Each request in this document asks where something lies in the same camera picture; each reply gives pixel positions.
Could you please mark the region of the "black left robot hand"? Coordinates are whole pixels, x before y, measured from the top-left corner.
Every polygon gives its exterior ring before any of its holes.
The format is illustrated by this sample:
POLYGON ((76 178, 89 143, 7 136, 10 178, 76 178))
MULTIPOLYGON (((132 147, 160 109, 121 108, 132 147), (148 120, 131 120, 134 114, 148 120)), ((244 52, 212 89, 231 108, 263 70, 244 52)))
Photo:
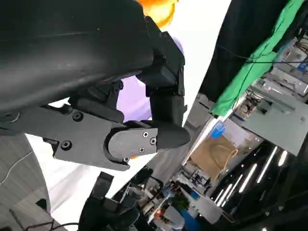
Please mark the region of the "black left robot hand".
POLYGON ((181 147, 185 58, 135 0, 3 0, 0 126, 125 171, 181 147))

